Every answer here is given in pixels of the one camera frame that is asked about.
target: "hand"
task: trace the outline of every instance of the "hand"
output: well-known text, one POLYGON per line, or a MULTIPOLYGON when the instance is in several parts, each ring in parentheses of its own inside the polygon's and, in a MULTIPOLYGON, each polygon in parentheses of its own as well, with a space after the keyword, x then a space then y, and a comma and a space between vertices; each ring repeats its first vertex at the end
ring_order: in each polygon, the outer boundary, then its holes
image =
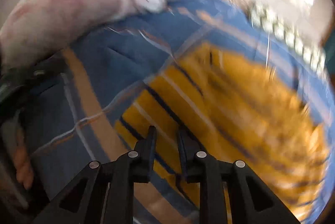
POLYGON ((16 168, 17 181, 23 183, 26 190, 30 189, 34 180, 34 173, 24 145, 20 145, 16 148, 13 155, 13 163, 16 168))

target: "navy stripe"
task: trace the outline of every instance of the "navy stripe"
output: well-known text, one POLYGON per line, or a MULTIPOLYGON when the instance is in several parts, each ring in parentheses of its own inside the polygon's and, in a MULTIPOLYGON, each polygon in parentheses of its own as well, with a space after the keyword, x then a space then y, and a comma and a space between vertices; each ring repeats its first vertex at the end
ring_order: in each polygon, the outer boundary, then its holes
POLYGON ((158 93, 152 89, 149 85, 146 85, 145 89, 149 92, 149 94, 157 101, 157 103, 168 113, 171 118, 179 124, 188 134, 188 136, 196 141, 199 144, 199 147, 202 151, 207 152, 207 149, 203 146, 203 144, 195 137, 195 135, 190 131, 188 127, 184 124, 184 122, 171 110, 171 108, 165 103, 165 101, 158 95, 158 93))
POLYGON ((162 167, 166 169, 169 174, 175 174, 175 171, 162 159, 162 157, 157 152, 155 152, 155 159, 162 165, 162 167))
POLYGON ((307 182, 307 181, 297 182, 296 185, 298 187, 308 186, 308 185, 319 185, 325 179, 326 179, 326 177, 323 177, 321 180, 313 180, 313 181, 310 181, 310 182, 307 182))
MULTIPOLYGON (((144 139, 142 137, 142 135, 140 135, 136 129, 134 129, 128 122, 126 122, 123 117, 120 117, 120 122, 121 124, 132 134, 132 136, 134 136, 137 140, 142 140, 144 139)), ((162 167, 165 168, 165 170, 169 173, 169 174, 175 174, 175 171, 162 159, 162 157, 155 152, 155 159, 157 160, 157 162, 159 162, 162 167)))
POLYGON ((128 124, 123 117, 120 117, 121 124, 137 139, 142 140, 144 139, 142 135, 140 135, 137 130, 135 130, 130 124, 128 124))
POLYGON ((212 52, 209 53, 209 64, 210 65, 213 64, 213 54, 212 54, 212 52))
POLYGON ((234 147, 236 147, 245 157, 250 159, 252 162, 257 162, 257 159, 240 143, 238 143, 234 138, 232 138, 227 132, 220 129, 217 125, 215 126, 218 132, 234 147))
POLYGON ((296 206, 297 207, 302 207, 302 206, 305 206, 305 205, 309 205, 309 204, 311 204, 311 203, 313 203, 314 201, 317 201, 317 200, 318 200, 318 197, 315 198, 315 199, 313 199, 313 200, 311 200, 311 201, 307 201, 307 202, 304 202, 304 203, 299 203, 296 206))
MULTIPOLYGON (((127 144, 127 142, 123 139, 121 135, 118 134, 121 141, 124 143, 125 147, 128 150, 132 150, 132 148, 127 144)), ((162 179, 155 171, 151 173, 151 179, 150 182, 154 185, 154 187, 158 190, 158 192, 174 207, 177 209, 177 211, 184 217, 188 217, 193 211, 197 210, 197 207, 193 205, 192 201, 186 196, 184 191, 180 191, 180 189, 177 187, 177 189, 183 194, 184 198, 187 199, 187 201, 172 187, 169 185, 169 183, 162 179)), ((147 220, 153 220, 152 222, 156 224, 156 219, 147 211, 145 207, 140 205, 136 205, 135 201, 137 201, 134 197, 134 216, 138 217, 140 221, 143 221, 145 219, 147 220)))
POLYGON ((190 197, 185 193, 184 189, 182 188, 181 184, 180 184, 180 181, 182 179, 182 176, 181 174, 176 174, 175 175, 175 186, 177 187, 177 189, 179 190, 179 192, 184 196, 184 198, 187 199, 187 201, 189 203, 191 203, 194 207, 197 207, 193 201, 190 199, 190 197))
POLYGON ((311 218, 311 215, 312 215, 312 213, 314 213, 314 211, 315 211, 315 206, 313 206, 313 209, 312 209, 312 211, 309 213, 308 217, 306 217, 306 218, 304 218, 303 220, 301 220, 300 223, 303 223, 303 222, 305 222, 305 221, 309 221, 310 218, 311 218))
POLYGON ((330 153, 328 154, 326 159, 324 159, 322 162, 318 162, 318 163, 313 164, 312 167, 323 165, 325 162, 327 162, 329 160, 329 158, 330 158, 330 153))
POLYGON ((191 78, 191 76, 187 73, 187 71, 186 71, 185 69, 183 69, 181 66, 179 66, 177 63, 174 63, 173 65, 174 65, 175 68, 177 68, 181 73, 184 74, 184 76, 185 76, 185 77, 188 79, 188 81, 194 86, 194 88, 198 90, 198 92, 200 93, 200 95, 203 96, 201 88, 195 83, 195 81, 191 78))

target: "yellow cloth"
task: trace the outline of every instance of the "yellow cloth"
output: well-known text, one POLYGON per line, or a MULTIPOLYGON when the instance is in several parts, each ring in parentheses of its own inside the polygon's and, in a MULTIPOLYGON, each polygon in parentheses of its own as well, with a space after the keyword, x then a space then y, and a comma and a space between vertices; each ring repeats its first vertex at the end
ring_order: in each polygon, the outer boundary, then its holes
MULTIPOLYGON (((180 124, 218 160, 247 162, 298 220, 308 216, 329 149, 322 125, 313 125, 308 107, 273 70, 204 43, 157 75, 116 122, 132 148, 150 125, 157 128, 154 170, 175 190, 180 124)), ((182 181, 179 190, 199 206, 197 184, 182 181)))

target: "screw head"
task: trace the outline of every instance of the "screw head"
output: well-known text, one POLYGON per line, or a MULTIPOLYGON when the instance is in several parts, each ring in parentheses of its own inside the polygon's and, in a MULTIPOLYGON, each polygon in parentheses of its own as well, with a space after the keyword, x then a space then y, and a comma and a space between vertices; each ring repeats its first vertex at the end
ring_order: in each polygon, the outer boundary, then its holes
POLYGON ((99 162, 97 162, 97 161, 93 161, 93 162, 89 163, 89 167, 92 168, 92 169, 95 169, 98 166, 99 166, 99 162))
POLYGON ((138 152, 135 150, 128 152, 128 157, 130 158, 136 158, 137 156, 138 156, 138 152))
POLYGON ((198 152, 197 152, 197 156, 198 156, 199 158, 205 158, 205 157, 207 156, 207 154, 206 154, 206 152, 204 152, 204 151, 198 151, 198 152))
POLYGON ((241 167, 242 168, 242 167, 246 166, 246 163, 244 161, 238 160, 238 161, 235 162, 235 165, 237 167, 241 167))
POLYGON ((44 70, 36 70, 36 71, 34 71, 34 76, 39 76, 39 75, 44 75, 45 74, 45 72, 44 72, 44 70))

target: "metal pin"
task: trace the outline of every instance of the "metal pin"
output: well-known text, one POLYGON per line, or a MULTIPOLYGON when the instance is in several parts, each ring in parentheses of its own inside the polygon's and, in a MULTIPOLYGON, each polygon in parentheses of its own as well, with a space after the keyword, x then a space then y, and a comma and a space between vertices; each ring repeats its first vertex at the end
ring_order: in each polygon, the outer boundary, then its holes
POLYGON ((137 156, 138 156, 138 152, 135 150, 128 152, 129 158, 136 158, 137 156))
POLYGON ((268 47, 267 47, 267 50, 266 50, 266 62, 265 62, 265 68, 267 69, 268 68, 268 65, 269 65, 269 58, 270 58, 270 33, 269 33, 269 36, 268 36, 268 47))
POLYGON ((270 70, 270 80, 273 80, 275 73, 276 73, 276 68, 275 67, 271 67, 271 70, 270 70))
POLYGON ((97 162, 97 161, 93 161, 93 162, 89 163, 89 167, 92 168, 92 169, 95 169, 98 166, 99 166, 99 162, 97 162))
POLYGON ((107 184, 105 199, 103 200, 103 210, 102 210, 102 213, 101 213, 100 224, 103 224, 103 220, 104 220, 104 216, 105 216, 105 212, 106 212, 107 198, 108 198, 108 193, 109 193, 110 187, 111 187, 111 183, 109 182, 107 184))
POLYGON ((309 114, 309 106, 308 106, 308 104, 306 104, 304 106, 304 108, 303 108, 303 110, 301 112, 302 112, 302 114, 309 114))
POLYGON ((39 75, 44 75, 45 71, 44 70, 36 70, 34 71, 34 76, 39 76, 39 75))
POLYGON ((241 167, 242 168, 242 167, 246 166, 246 163, 244 161, 238 160, 238 161, 235 162, 235 165, 237 167, 241 167))
POLYGON ((198 151, 198 152, 197 152, 197 156, 198 156, 199 158, 205 158, 205 157, 207 156, 207 154, 206 154, 206 152, 204 152, 204 151, 198 151))

